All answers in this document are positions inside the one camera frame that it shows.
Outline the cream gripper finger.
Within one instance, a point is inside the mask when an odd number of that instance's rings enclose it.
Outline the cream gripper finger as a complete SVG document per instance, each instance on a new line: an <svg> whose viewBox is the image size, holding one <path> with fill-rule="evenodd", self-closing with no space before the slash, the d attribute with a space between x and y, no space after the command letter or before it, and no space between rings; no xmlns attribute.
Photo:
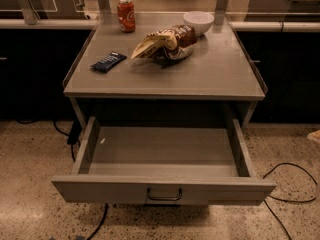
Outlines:
<svg viewBox="0 0 320 240"><path fill-rule="evenodd" d="M308 139L313 140L317 143L320 143L320 130L309 133L307 136Z"/></svg>

